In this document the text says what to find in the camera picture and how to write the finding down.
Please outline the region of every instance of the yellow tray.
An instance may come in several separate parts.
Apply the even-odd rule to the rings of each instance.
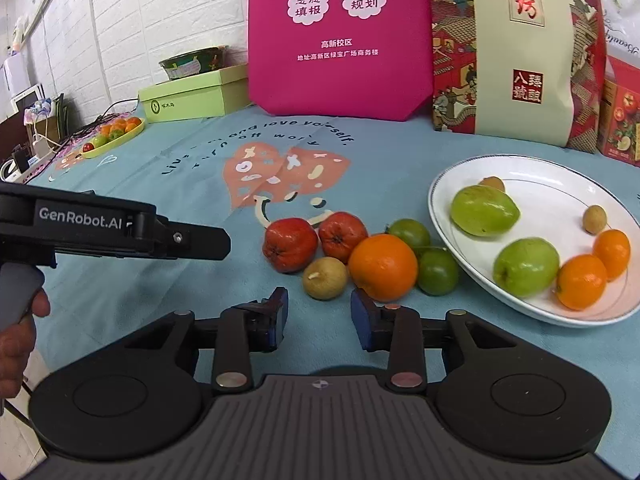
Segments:
[[[124,144],[125,142],[133,139],[133,137],[138,135],[144,129],[145,129],[145,120],[142,119],[142,122],[138,126],[133,128],[133,130],[131,130],[128,134],[124,134],[123,136],[118,137],[117,139],[112,140],[111,142],[107,142],[104,146],[100,146],[100,148],[95,148],[90,152],[82,153],[82,158],[94,158],[94,156],[103,155],[107,153],[109,150],[112,150],[113,148],[115,148],[116,146]]]

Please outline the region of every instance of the bowl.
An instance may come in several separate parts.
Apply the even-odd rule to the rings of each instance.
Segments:
[[[455,194],[466,186],[497,176],[518,205],[520,219],[494,238],[473,237],[449,217]],[[436,231],[465,272],[501,302],[536,319],[556,325],[587,328],[616,323],[640,306],[640,226],[611,192],[574,170],[521,155],[486,155],[459,162],[434,179],[429,190],[429,213]],[[531,298],[512,296],[494,283],[493,266],[500,251],[519,238],[541,237],[560,255],[561,264],[577,254],[591,253],[595,238],[582,228],[582,215],[591,205],[607,213],[607,229],[619,229],[631,243],[626,271],[607,283],[602,297],[585,310],[563,306],[553,286]]]
[[[193,50],[186,54],[178,54],[178,56],[164,59],[160,62],[160,66],[164,68],[169,79],[181,79],[190,75],[204,74],[218,70],[225,65],[224,46],[210,46],[209,48],[201,48]]]

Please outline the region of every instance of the finger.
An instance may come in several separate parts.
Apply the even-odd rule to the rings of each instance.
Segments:
[[[31,311],[38,317],[47,317],[51,313],[49,298],[44,290],[38,292],[31,302]]]
[[[36,345],[36,328],[33,316],[25,316],[17,325],[11,325],[0,333],[0,356],[20,357],[30,354]]]
[[[19,381],[2,380],[0,381],[0,399],[13,399],[20,393],[22,387],[22,379]]]
[[[29,361],[29,354],[16,358],[5,358],[0,360],[0,380],[20,381]]]

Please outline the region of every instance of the pink bag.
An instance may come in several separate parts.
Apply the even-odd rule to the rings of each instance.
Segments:
[[[429,0],[249,0],[249,93],[274,115],[402,121],[432,93]]]

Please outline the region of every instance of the blue tablecloth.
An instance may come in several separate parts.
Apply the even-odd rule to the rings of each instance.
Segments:
[[[370,233],[408,217],[434,234],[426,200],[431,181],[451,164],[487,153],[526,154],[574,168],[640,216],[640,173],[630,165],[533,142],[434,132],[424,117],[405,123],[272,118],[251,107],[222,118],[151,124],[108,155],[70,168],[52,165],[33,184],[93,189],[151,202],[174,221],[222,226],[232,239],[231,254],[222,262],[61,255],[58,268],[46,270],[52,314],[37,323],[38,348],[55,370],[174,310],[212,317],[233,304],[267,297],[281,285],[290,298],[286,337],[277,352],[253,357],[258,375],[309,373],[340,364],[384,367],[385,352],[360,349],[348,290],[331,302],[317,302],[305,295],[299,276],[271,269],[260,250],[264,228],[253,196],[271,200],[264,209],[271,220],[311,218],[328,208],[359,216]],[[323,174],[308,178],[318,161]],[[293,192],[295,199],[283,200]],[[638,475],[640,316],[593,330],[560,328],[517,313],[467,276],[448,296],[430,298],[414,290],[402,303],[435,318],[465,308],[595,374],[613,403],[598,453],[623,474]],[[439,352],[427,351],[427,359],[430,380],[442,378]],[[211,362],[206,352],[196,378],[209,379]]]

